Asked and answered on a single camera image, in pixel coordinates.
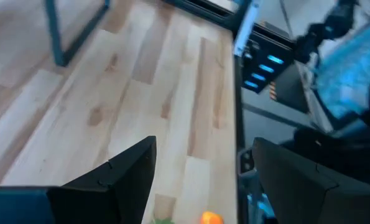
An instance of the orange object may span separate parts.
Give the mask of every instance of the orange object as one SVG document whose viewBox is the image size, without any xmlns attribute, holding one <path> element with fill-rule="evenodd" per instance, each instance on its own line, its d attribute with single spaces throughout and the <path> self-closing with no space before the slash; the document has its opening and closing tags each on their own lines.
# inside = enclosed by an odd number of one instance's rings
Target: orange object
<svg viewBox="0 0 370 224">
<path fill-rule="evenodd" d="M 204 212 L 200 224 L 223 224 L 223 219 L 213 212 Z"/>
</svg>

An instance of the white surface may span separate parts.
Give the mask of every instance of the white surface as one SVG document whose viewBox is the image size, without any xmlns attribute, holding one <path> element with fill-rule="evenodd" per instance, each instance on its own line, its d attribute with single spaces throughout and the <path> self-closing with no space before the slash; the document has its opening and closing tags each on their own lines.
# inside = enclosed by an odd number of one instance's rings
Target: white surface
<svg viewBox="0 0 370 224">
<path fill-rule="evenodd" d="M 259 7 L 262 0 L 253 0 L 247 8 L 246 15 L 241 22 L 240 31 L 234 41 L 233 54 L 241 57 L 248 42 L 249 35 L 251 34 L 252 27 L 254 26 L 256 17 L 259 12 Z"/>
</svg>

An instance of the blue light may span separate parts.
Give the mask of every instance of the blue light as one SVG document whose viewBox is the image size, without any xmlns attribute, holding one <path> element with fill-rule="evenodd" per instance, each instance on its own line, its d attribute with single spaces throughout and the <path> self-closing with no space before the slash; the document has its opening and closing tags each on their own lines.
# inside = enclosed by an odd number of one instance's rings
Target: blue light
<svg viewBox="0 0 370 224">
<path fill-rule="evenodd" d="M 249 85 L 249 86 L 251 86 L 251 87 L 258 88 L 258 85 L 255 84 L 255 83 L 253 83 L 253 82 L 245 81 L 244 83 L 247 84 L 247 85 Z"/>
<path fill-rule="evenodd" d="M 253 73 L 251 76 L 256 78 L 256 79 L 262 80 L 262 81 L 266 80 L 265 77 L 263 77 L 262 75 L 258 75 L 258 74 L 255 74 L 255 73 Z"/>
<path fill-rule="evenodd" d="M 261 69 L 263 69 L 263 70 L 265 70 L 267 72 L 270 72 L 270 73 L 274 72 L 274 69 L 273 68 L 270 68 L 270 67 L 268 67 L 266 65 L 259 65 L 259 68 L 261 68 Z"/>
<path fill-rule="evenodd" d="M 269 60 L 271 60 L 273 62 L 276 62 L 276 63 L 279 63 L 279 64 L 283 64 L 284 63 L 283 60 L 281 60 L 280 58 L 277 58 L 277 57 L 275 57 L 273 55 L 269 55 L 269 56 L 267 56 L 267 58 Z"/>
</svg>

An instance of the wooden floor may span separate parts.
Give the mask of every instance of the wooden floor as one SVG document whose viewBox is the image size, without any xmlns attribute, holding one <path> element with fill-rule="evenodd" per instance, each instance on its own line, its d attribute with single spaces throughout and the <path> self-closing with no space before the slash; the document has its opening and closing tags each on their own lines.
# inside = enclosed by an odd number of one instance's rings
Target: wooden floor
<svg viewBox="0 0 370 224">
<path fill-rule="evenodd" d="M 100 1 L 60 0 L 67 46 Z M 119 0 L 67 68 L 41 0 L 0 0 L 0 185 L 62 185 L 146 136 L 144 215 L 236 223 L 231 34 L 159 0 Z"/>
</svg>

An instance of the green leaf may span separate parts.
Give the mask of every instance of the green leaf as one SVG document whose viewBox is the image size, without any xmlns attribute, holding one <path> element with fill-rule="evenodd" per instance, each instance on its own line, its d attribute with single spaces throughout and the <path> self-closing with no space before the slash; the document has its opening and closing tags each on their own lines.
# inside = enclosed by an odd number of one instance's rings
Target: green leaf
<svg viewBox="0 0 370 224">
<path fill-rule="evenodd" d="M 152 224 L 175 224 L 175 223 L 171 221 L 170 218 L 166 218 L 164 220 L 154 220 Z"/>
</svg>

